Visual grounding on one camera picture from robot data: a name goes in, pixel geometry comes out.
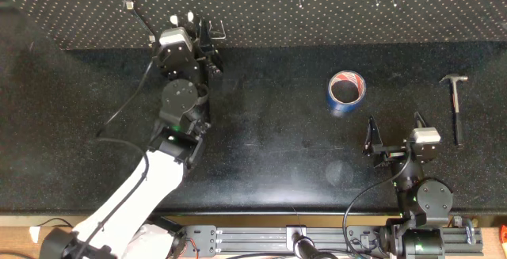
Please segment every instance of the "blue painter's tape roll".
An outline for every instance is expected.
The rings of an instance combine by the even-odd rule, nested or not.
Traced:
[[[355,101],[343,102],[340,101],[341,96],[335,96],[333,94],[333,86],[340,85],[339,82],[350,82],[355,85],[357,90],[357,99]],[[343,116],[347,112],[351,112],[356,109],[366,94],[366,82],[363,77],[356,72],[352,71],[341,71],[336,73],[330,80],[327,86],[327,103],[330,105],[331,113],[335,116]]]

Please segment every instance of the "hammer handle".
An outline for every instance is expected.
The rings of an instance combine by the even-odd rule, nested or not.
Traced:
[[[463,129],[461,128],[461,119],[459,118],[459,112],[455,112],[454,114],[454,129],[456,134],[456,145],[458,147],[463,147]]]

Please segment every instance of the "circular joint cover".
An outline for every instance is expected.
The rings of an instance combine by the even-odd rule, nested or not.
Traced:
[[[188,80],[177,79],[164,88],[162,92],[162,105],[168,109],[186,113],[197,103],[199,94],[196,86]]]
[[[417,203],[426,213],[448,214],[452,208],[452,192],[439,181],[425,181],[417,189]]]

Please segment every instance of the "wooden surface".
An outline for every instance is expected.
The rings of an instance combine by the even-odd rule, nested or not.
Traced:
[[[51,231],[52,227],[40,228],[38,243],[34,243],[30,237],[28,227],[0,227],[0,253],[16,252],[28,255],[32,258],[39,257],[40,244]],[[482,228],[484,240],[484,257],[466,257],[466,259],[505,259],[501,248],[498,228]],[[0,255],[1,259],[15,257]]]

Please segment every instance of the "roll of tape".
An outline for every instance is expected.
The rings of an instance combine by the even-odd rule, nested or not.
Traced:
[[[348,88],[345,88],[345,90],[357,90],[357,98],[351,101],[344,100],[343,96],[335,96],[333,86],[341,85],[347,85]],[[364,82],[364,79],[361,77],[361,75],[348,70],[336,73],[331,78],[330,83],[327,86],[327,102],[330,105],[331,113],[335,116],[342,116],[347,112],[353,111],[359,106],[365,94],[366,82]]]

